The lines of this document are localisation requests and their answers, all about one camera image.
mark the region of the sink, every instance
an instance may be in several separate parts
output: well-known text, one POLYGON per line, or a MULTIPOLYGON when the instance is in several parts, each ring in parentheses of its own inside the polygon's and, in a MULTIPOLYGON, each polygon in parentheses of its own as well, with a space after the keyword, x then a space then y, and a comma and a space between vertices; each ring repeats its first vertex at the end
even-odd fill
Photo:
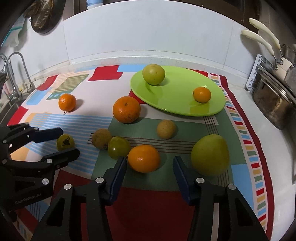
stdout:
POLYGON ((17 111, 17 109, 21 106, 21 104, 27 99, 29 95, 23 95, 19 99, 12 100, 7 102, 2 107, 0 107, 0 127, 7 126, 9 120, 13 116, 13 114, 17 111))

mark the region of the plate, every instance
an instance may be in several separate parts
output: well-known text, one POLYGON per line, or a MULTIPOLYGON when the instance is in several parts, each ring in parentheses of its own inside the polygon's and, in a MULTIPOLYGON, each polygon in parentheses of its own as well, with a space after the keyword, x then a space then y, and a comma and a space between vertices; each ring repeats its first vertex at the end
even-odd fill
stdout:
POLYGON ((147 104, 170 113, 186 116, 209 116, 220 112, 226 99, 222 90, 209 78, 190 69, 163 66, 165 79, 159 85, 148 84, 142 70, 131 78, 134 94, 147 104), (207 103, 199 103, 193 98, 193 90, 206 87, 212 97, 207 103))

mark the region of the tangerine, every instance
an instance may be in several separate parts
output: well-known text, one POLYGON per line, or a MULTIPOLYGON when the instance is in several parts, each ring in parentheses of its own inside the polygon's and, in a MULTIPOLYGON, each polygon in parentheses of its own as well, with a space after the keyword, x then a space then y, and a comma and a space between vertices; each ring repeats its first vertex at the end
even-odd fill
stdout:
POLYGON ((193 91, 193 98, 200 103, 207 103, 211 96, 211 91, 206 87, 197 87, 193 91))
POLYGON ((159 167, 160 156, 153 146, 140 145, 131 149, 128 154, 128 163, 137 172, 153 172, 159 167))
POLYGON ((72 111, 76 106, 76 98, 71 94, 63 94, 59 98, 59 108, 65 112, 72 111))
POLYGON ((119 98, 113 105, 113 115, 121 123, 132 123, 140 116, 139 102, 130 96, 119 98))

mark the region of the cream handle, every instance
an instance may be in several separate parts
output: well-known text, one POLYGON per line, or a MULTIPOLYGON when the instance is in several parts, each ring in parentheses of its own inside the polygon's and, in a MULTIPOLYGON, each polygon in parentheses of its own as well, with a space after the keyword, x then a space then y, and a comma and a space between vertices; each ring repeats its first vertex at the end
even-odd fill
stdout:
POLYGON ((261 44, 264 45, 265 48, 267 48, 268 52, 274 56, 274 51, 272 49, 272 46, 264 39, 262 38, 260 35, 250 31, 250 30, 246 30, 243 29, 242 30, 242 35, 245 35, 246 37, 248 37, 249 39, 255 40, 261 44))
POLYGON ((273 32, 268 27, 266 27, 263 23, 259 22, 256 19, 253 19, 253 18, 249 18, 249 22, 255 28, 266 32, 272 38, 272 40, 274 41, 278 50, 281 50, 281 45, 279 44, 279 40, 277 39, 277 37, 273 34, 273 32))

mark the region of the white tile wall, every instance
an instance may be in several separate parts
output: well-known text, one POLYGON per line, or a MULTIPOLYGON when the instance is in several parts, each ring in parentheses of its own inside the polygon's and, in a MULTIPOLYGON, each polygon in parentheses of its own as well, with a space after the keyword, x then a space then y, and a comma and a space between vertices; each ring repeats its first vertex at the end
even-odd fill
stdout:
MULTIPOLYGON (((261 20, 281 43, 296 43, 264 0, 261 20)), ((245 27, 221 14, 186 3, 124 1, 60 21, 46 35, 35 33, 28 22, 21 31, 19 46, 1 52, 9 55, 20 51, 34 77, 70 63, 87 65, 94 59, 158 56, 209 65, 246 78, 258 53, 271 61, 272 57, 261 44, 242 36, 242 29, 245 27)), ((270 42, 265 33, 259 34, 270 42)), ((17 82, 24 82, 27 77, 17 56, 12 57, 12 64, 17 82)))

